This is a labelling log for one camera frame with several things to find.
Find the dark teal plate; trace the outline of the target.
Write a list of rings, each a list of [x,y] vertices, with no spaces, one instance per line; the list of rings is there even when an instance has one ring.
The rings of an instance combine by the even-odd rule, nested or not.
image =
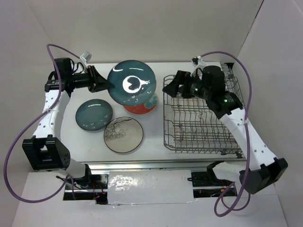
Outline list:
[[[114,85],[108,90],[110,97],[123,106],[138,106],[147,102],[156,91],[153,70],[137,60],[126,60],[109,72],[108,82]]]

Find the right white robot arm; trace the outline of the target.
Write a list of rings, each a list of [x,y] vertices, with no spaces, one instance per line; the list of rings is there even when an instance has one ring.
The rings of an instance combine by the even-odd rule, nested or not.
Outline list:
[[[264,143],[247,116],[239,98],[225,87],[224,72],[218,66],[206,66],[201,75],[177,71],[173,80],[162,91],[170,97],[198,97],[229,130],[246,157],[246,165],[218,161],[210,165],[207,181],[218,185],[222,180],[241,183],[243,189],[256,194],[275,183],[288,167],[284,158],[278,158]]]

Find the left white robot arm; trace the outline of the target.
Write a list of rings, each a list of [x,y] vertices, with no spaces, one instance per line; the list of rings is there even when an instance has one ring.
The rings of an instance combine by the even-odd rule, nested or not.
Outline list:
[[[64,112],[75,89],[86,87],[95,93],[113,88],[114,84],[102,77],[94,66],[89,65],[84,73],[75,73],[70,58],[54,61],[58,71],[53,71],[45,84],[44,115],[33,136],[23,140],[22,148],[35,171],[70,175],[81,188],[87,189],[93,184],[89,166],[72,159],[61,142]]]

